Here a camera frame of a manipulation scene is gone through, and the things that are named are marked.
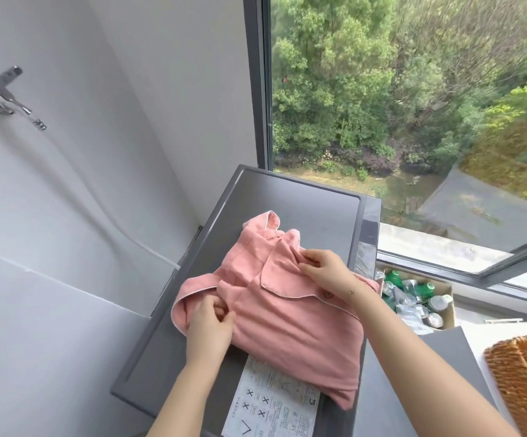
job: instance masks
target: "instruction sheet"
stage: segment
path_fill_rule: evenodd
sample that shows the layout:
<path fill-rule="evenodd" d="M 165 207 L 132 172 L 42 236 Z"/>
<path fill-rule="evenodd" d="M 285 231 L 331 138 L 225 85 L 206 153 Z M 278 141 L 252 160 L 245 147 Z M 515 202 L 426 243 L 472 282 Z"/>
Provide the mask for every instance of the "instruction sheet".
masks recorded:
<path fill-rule="evenodd" d="M 320 391 L 249 356 L 223 437 L 312 437 Z"/>

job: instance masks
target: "metal faucet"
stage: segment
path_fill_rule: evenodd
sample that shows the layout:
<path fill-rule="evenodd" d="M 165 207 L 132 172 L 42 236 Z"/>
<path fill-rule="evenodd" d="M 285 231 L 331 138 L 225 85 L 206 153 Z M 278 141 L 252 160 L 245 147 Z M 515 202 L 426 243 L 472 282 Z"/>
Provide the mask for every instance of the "metal faucet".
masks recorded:
<path fill-rule="evenodd" d="M 20 103 L 11 91 L 6 88 L 22 73 L 23 69 L 19 66 L 12 66 L 0 74 L 0 115 L 8 116 L 16 112 L 27 118 L 38 130 L 47 130 L 47 126 L 40 119 L 33 116 L 33 111 Z"/>

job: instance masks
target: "window frame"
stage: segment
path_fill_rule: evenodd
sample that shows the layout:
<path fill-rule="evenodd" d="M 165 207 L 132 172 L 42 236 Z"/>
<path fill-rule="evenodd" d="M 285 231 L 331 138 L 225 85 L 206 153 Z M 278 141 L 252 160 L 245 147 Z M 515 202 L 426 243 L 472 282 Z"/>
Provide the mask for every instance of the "window frame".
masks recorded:
<path fill-rule="evenodd" d="M 243 0 L 243 4 L 258 167 L 273 171 L 271 0 Z M 477 274 L 381 250 L 377 251 L 377 261 L 527 301 L 527 288 L 506 283 L 527 273 L 527 243 L 512 253 Z"/>

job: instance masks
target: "white wall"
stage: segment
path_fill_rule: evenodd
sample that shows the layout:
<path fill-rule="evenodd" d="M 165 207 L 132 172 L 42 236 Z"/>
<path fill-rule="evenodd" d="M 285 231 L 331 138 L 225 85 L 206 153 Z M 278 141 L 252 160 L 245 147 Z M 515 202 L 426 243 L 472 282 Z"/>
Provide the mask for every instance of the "white wall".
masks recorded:
<path fill-rule="evenodd" d="M 0 72 L 11 65 L 45 134 L 130 232 L 178 260 L 198 221 L 89 2 L 0 0 Z M 116 232 L 45 134 L 0 117 L 0 256 L 149 314 L 172 268 Z"/>
<path fill-rule="evenodd" d="M 199 222 L 257 165 L 242 0 L 90 0 Z"/>
<path fill-rule="evenodd" d="M 0 260 L 0 437 L 131 437 L 151 419 L 110 395 L 148 322 Z"/>

